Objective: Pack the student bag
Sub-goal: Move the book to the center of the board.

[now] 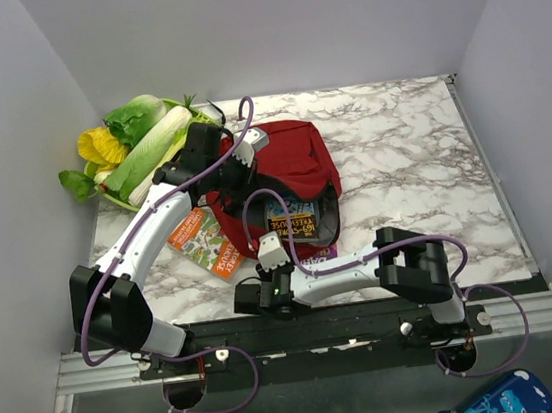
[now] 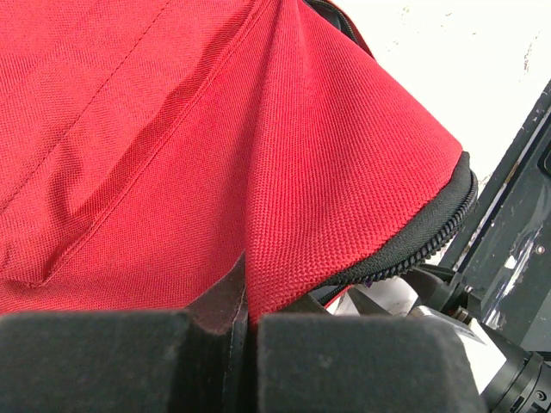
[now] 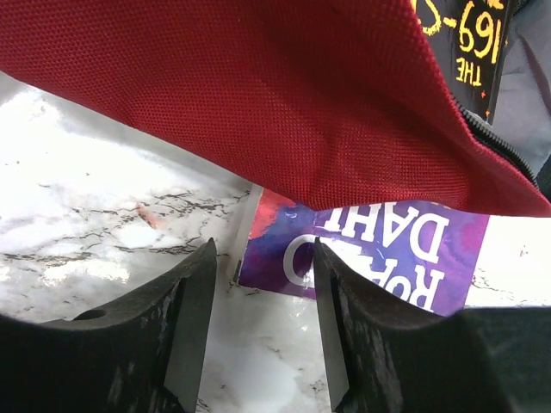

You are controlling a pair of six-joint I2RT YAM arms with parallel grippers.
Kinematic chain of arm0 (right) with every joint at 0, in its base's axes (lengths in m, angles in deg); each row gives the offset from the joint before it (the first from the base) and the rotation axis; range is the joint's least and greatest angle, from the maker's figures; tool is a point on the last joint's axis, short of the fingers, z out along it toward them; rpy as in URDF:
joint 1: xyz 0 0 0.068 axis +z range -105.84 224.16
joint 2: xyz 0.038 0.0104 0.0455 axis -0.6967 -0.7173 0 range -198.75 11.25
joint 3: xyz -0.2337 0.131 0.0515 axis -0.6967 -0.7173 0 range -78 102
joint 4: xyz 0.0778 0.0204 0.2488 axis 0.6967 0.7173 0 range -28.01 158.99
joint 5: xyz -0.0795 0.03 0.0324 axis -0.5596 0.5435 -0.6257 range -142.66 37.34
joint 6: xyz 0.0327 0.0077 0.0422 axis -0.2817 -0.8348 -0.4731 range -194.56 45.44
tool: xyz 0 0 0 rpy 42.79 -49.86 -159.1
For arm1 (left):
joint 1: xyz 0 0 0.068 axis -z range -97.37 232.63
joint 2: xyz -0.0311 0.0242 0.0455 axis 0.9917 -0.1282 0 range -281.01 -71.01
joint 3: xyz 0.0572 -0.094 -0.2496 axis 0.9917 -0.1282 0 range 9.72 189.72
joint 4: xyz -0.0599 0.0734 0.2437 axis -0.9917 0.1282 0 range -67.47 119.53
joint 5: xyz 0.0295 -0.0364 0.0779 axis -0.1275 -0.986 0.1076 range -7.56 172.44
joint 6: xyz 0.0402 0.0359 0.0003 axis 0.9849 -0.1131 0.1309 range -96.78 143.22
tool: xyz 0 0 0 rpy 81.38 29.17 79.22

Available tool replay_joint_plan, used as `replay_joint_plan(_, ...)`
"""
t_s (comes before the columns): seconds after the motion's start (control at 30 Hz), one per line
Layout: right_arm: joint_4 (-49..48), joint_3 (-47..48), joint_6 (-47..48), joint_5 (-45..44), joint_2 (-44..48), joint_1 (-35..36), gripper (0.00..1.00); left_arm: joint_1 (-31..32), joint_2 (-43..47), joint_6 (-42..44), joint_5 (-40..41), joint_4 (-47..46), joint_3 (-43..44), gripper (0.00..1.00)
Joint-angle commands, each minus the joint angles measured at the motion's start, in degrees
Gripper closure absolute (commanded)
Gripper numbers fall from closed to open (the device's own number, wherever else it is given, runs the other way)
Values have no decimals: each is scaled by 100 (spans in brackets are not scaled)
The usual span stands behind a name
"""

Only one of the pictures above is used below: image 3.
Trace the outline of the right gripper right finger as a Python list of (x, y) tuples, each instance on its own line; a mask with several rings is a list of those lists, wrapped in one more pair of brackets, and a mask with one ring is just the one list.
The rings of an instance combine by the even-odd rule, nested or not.
[(547, 412), (550, 310), (474, 308), (440, 317), (313, 247), (335, 412)]

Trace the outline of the treehouse storey book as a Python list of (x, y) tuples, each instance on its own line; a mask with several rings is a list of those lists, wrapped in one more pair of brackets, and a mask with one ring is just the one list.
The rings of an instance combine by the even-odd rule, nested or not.
[(493, 123), (515, 1), (411, 0), (455, 99)]

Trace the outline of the Roald Dahl Charlie book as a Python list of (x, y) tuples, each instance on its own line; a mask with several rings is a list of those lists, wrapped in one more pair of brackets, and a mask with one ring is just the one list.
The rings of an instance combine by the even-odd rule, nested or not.
[(233, 247), (243, 287), (314, 298), (313, 243), (419, 308), (448, 316), (465, 306), (489, 218), (427, 201), (316, 212), (255, 186)]

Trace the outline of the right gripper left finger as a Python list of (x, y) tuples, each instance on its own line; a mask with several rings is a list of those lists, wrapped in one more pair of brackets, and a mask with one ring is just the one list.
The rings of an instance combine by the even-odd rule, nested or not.
[(4, 412), (192, 412), (217, 273), (213, 241), (72, 320), (1, 319)]

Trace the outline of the red backpack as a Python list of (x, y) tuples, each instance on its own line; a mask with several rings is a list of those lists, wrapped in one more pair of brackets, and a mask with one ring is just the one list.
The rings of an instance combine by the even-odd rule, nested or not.
[(313, 209), (550, 214), (407, 1), (4, 1), (1, 69)]

